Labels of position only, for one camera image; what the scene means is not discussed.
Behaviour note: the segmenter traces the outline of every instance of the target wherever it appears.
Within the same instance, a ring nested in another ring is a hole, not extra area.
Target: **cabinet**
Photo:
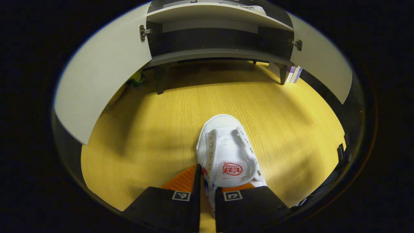
[[[133,73],[181,60],[233,57],[296,64],[344,103],[351,67],[327,38],[292,14],[279,10],[270,17],[214,0],[160,2],[141,5],[107,24],[68,62],[53,106],[80,143],[88,144],[106,104]],[[303,41],[301,51],[292,44],[298,40]]]

